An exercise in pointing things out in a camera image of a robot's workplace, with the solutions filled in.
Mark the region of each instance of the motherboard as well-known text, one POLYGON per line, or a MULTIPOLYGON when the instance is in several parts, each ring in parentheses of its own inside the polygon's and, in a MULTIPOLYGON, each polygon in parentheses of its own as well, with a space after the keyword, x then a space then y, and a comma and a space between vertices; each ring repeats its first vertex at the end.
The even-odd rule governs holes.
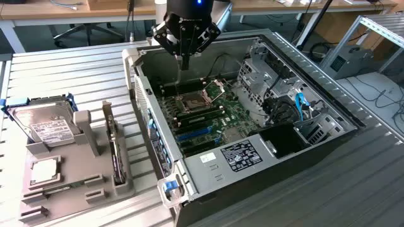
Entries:
POLYGON ((205 88, 158 101, 185 156, 238 141, 259 128, 226 80, 203 83, 205 88))

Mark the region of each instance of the slatted metal surface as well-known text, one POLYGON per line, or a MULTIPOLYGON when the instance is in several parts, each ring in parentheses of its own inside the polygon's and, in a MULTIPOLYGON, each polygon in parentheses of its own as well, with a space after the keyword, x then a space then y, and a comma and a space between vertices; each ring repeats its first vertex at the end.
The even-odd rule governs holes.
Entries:
POLYGON ((404 48, 404 15, 367 15, 361 23, 404 48))
MULTIPOLYGON (((75 94, 81 110, 93 113, 93 125, 105 123, 102 101, 113 102, 113 112, 125 125, 137 195, 115 204, 81 212, 41 226, 171 227, 173 217, 157 190, 157 176, 145 147, 126 87, 122 50, 147 45, 114 44, 47 52, 17 54, 2 65, 6 78, 2 98, 75 94)), ((26 136, 0 114, 0 226, 23 224, 17 220, 26 136)))
POLYGON ((367 124, 313 168, 194 227, 403 227, 404 144, 281 36, 269 38, 367 124))
MULTIPOLYGON (((281 37, 269 34, 269 30, 251 34, 257 33, 267 34, 269 38, 283 47, 285 52, 369 126, 363 134, 346 143, 314 168, 194 226, 403 226, 404 145, 395 131, 386 127, 383 119, 378 119, 370 110, 358 104, 358 100, 345 94, 345 88, 337 87, 330 82, 330 78, 310 65, 310 60, 281 37)), ((79 108, 89 108, 93 111, 94 124, 103 122, 99 104, 107 99, 114 102, 114 113, 126 126, 137 196, 114 205, 74 214, 43 226, 54 224, 58 226, 85 224, 87 226, 174 226, 171 215, 162 206, 155 189, 157 177, 125 88, 122 60, 114 50, 109 49, 110 47, 19 54, 15 55, 15 60, 25 57, 19 63, 6 64, 6 71, 13 71, 10 81, 5 83, 10 92, 7 94, 3 92, 2 98, 19 94, 59 95, 69 88, 75 91, 79 108), (109 49, 109 53, 98 52, 94 56, 93 51, 95 49, 99 51, 99 48, 109 49), (38 59, 49 61, 50 65, 41 68, 39 64, 33 63, 41 63, 38 59), (34 84, 39 85, 41 89, 34 90, 34 84)), ((118 47, 117 52, 129 48, 123 44, 115 44, 114 47, 118 47)), ((0 135, 0 169, 3 169, 0 226, 10 227, 18 224, 15 217, 25 140, 17 136, 21 131, 14 131, 14 124, 9 119, 0 121, 0 124, 5 128, 0 135)))

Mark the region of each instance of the hard drive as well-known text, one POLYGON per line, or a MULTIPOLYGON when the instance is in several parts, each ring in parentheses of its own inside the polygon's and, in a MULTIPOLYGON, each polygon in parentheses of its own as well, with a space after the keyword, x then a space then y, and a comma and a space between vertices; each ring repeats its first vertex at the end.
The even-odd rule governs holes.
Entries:
POLYGON ((71 94, 2 100, 2 110, 27 134, 31 143, 45 142, 49 147, 70 144, 74 135, 82 130, 74 124, 74 111, 78 110, 71 94))

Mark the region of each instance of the office chair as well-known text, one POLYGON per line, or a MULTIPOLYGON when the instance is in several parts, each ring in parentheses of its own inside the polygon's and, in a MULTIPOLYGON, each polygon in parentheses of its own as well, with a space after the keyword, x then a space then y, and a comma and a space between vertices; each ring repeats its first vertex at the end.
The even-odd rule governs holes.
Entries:
POLYGON ((62 33, 62 34, 59 34, 59 35, 57 34, 57 29, 55 29, 55 27, 54 27, 54 26, 50 26, 50 29, 51 29, 51 32, 53 32, 53 35, 54 35, 55 45, 57 45, 58 47, 61 47, 61 48, 67 48, 67 46, 63 44, 63 42, 62 42, 61 39, 62 39, 62 38, 67 38, 71 34, 74 34, 74 33, 77 33, 77 32, 81 32, 81 31, 83 31, 83 30, 85 30, 86 33, 87 33, 87 45, 89 45, 89 46, 91 46, 91 38, 90 38, 90 35, 93 34, 93 30, 98 30, 98 31, 101 31, 101 32, 105 32, 105 33, 107 33, 107 34, 111 34, 111 35, 119 37, 121 42, 125 42, 125 36, 123 36, 121 33, 118 33, 118 32, 115 32, 115 31, 107 29, 107 28, 113 28, 113 25, 111 25, 110 22, 107 22, 107 28, 99 27, 99 26, 98 26, 99 24, 101 24, 101 23, 85 23, 85 24, 82 24, 82 25, 79 25, 79 26, 77 26, 75 24, 70 24, 70 26, 71 26, 70 30, 67 30, 65 33, 62 33))

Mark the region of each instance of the warning label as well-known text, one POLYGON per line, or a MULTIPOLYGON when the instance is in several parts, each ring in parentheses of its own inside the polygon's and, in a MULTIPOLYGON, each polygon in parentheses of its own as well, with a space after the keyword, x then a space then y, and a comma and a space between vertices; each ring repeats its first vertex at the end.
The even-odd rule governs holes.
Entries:
POLYGON ((74 134, 66 120, 58 120, 31 125, 46 144, 74 139, 74 134))
POLYGON ((250 140, 223 148, 222 153, 235 172, 239 172, 242 169, 246 169, 263 161, 250 140))

